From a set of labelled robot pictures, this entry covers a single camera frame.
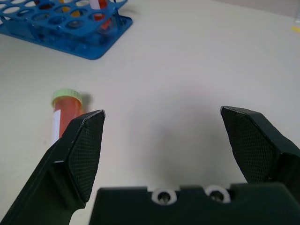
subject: test tube rack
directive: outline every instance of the test tube rack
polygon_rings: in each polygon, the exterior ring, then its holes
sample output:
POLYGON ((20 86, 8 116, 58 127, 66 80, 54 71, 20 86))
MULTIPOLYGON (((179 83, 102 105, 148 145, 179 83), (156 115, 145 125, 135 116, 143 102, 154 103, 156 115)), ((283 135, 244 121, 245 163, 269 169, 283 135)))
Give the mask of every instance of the test tube rack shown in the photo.
POLYGON ((99 10, 91 9, 88 0, 21 1, 0 0, 0 34, 89 60, 100 58, 132 24, 118 13, 127 0, 107 0, 99 10))

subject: green cap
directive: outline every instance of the green cap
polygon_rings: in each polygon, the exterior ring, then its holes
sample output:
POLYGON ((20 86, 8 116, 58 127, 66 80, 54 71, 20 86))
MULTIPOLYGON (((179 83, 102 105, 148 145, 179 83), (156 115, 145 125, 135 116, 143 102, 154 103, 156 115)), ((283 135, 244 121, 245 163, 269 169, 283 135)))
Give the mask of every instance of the green cap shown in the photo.
POLYGON ((52 100, 51 100, 51 105, 52 107, 54 106, 53 105, 53 102, 56 98, 59 98, 59 97, 66 97, 66 96, 69 96, 69 97, 74 97, 76 98, 81 104, 83 104, 83 98, 81 96, 80 93, 78 93, 77 91, 75 90, 72 90, 72 89, 67 89, 67 88, 64 88, 64 89, 61 89, 61 90, 57 90, 53 93, 52 95, 52 100))

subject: white label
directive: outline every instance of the white label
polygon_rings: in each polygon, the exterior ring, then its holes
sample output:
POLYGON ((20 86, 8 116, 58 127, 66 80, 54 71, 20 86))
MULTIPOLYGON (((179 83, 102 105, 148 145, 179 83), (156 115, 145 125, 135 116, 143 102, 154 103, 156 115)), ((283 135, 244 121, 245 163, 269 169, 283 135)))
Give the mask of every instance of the white label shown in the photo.
POLYGON ((60 109, 53 113, 53 122, 52 122, 52 141, 53 145, 60 137, 60 109))

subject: white table surface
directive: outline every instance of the white table surface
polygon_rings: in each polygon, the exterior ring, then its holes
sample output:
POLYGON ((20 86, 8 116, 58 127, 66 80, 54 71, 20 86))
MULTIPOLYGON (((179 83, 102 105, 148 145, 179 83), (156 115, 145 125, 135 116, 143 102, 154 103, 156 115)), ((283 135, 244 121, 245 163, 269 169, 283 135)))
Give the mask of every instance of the white table surface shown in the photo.
POLYGON ((134 24, 94 61, 0 35, 0 219, 50 146, 50 99, 64 87, 106 111, 91 199, 71 225, 88 224, 104 186, 245 182, 222 105, 262 112, 300 146, 295 1, 284 13, 235 2, 130 0, 120 14, 134 24))

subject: blue test tube rack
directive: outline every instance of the blue test tube rack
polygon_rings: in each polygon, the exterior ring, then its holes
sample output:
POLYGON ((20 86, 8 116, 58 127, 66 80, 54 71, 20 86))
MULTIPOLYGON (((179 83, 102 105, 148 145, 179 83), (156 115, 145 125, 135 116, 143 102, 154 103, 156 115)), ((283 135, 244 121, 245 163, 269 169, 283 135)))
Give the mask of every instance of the blue test tube rack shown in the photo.
POLYGON ((132 24, 118 13, 127 0, 107 0, 99 10, 91 9, 88 0, 20 1, 0 1, 1 34, 89 60, 100 58, 132 24))

